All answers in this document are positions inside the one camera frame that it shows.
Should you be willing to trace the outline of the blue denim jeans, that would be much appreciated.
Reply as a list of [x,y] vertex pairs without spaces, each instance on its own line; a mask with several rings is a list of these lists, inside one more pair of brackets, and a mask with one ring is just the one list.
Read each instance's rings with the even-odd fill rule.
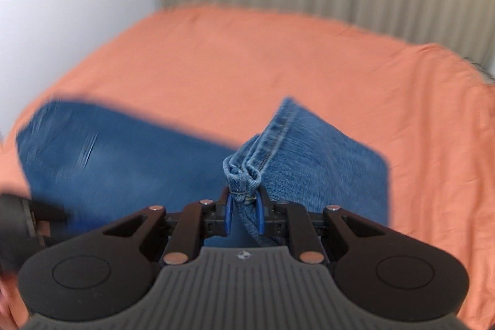
[[273,201],[296,202],[311,212],[337,204],[380,225],[389,222],[383,158],[289,99],[261,133],[236,150],[68,101],[43,105],[16,144],[32,198],[66,211],[72,233],[153,204],[178,212],[228,189],[231,233],[210,245],[271,245],[272,239],[258,233],[259,187]]

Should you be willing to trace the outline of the orange bed sheet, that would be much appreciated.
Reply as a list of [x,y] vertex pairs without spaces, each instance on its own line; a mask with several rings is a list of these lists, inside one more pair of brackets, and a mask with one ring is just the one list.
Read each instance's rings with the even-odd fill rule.
[[297,13],[165,9],[35,95],[2,143],[1,185],[27,194],[15,137],[53,97],[238,146],[287,96],[388,159],[393,227],[457,257],[471,283],[460,318],[493,325],[494,87],[437,44]]

